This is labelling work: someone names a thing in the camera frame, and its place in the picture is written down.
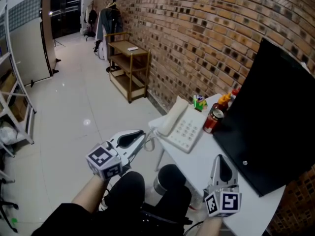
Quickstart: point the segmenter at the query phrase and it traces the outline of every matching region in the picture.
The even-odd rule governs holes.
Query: brick wall
[[[110,1],[94,3],[101,10]],[[241,86],[262,37],[315,72],[315,0],[119,0],[118,5],[130,40],[151,49],[149,92],[166,110],[177,95],[191,101],[194,94],[211,96]],[[307,174],[315,183],[314,170]],[[269,226],[273,235],[315,222],[313,185],[295,183]],[[295,199],[298,204],[290,206]]]

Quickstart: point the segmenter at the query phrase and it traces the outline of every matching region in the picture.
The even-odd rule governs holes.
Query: red can
[[[205,124],[203,125],[203,130],[207,133],[211,133],[216,124],[222,120],[224,117],[223,112],[220,109],[214,109],[210,111],[206,119]]]

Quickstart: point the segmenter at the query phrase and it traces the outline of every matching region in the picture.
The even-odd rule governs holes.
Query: black sleeve
[[[86,235],[90,221],[91,214],[80,205],[61,204],[32,236]]]

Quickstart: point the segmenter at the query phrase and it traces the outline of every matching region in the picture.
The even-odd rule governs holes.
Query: white bag
[[[100,42],[99,46],[98,46],[98,57],[100,59],[104,59],[104,50],[103,50],[103,42]]]
[[[16,142],[18,132],[6,121],[4,121],[0,127],[0,139],[6,144],[10,145]]]

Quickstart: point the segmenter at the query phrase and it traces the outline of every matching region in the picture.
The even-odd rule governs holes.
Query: black chair
[[[6,201],[4,201],[2,198],[1,198],[1,187],[2,187],[2,184],[3,183],[6,183],[6,180],[4,179],[4,178],[2,178],[1,180],[0,180],[0,212],[1,212],[1,214],[2,214],[2,216],[0,215],[0,218],[1,217],[3,217],[5,220],[6,220],[6,222],[8,223],[8,225],[9,225],[9,227],[15,232],[15,233],[17,233],[18,232],[18,230],[16,229],[16,228],[13,228],[12,226],[11,226],[11,224],[10,224],[10,222],[9,222],[9,220],[8,220],[8,218],[7,218],[7,216],[5,215],[5,213],[4,213],[4,210],[3,210],[3,206],[13,206],[15,209],[19,209],[19,206],[17,205],[17,204],[14,204],[14,203],[11,203],[11,202],[6,202]]]

